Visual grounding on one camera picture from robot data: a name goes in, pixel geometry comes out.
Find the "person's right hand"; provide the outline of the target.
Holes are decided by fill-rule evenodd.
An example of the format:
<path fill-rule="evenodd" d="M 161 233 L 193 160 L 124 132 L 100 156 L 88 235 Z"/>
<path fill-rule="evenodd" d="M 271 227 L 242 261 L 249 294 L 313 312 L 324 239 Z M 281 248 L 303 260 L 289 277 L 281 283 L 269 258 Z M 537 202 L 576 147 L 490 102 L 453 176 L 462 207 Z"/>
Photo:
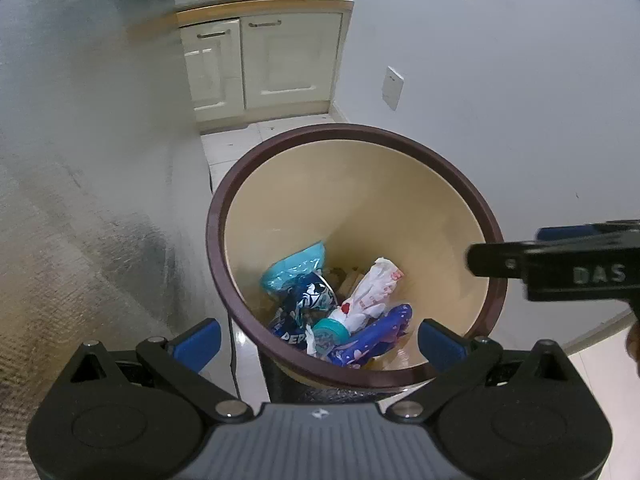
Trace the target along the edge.
<path fill-rule="evenodd" d="M 628 356 L 634 361 L 637 374 L 640 375 L 640 324 L 634 322 L 626 336 L 625 348 Z"/>

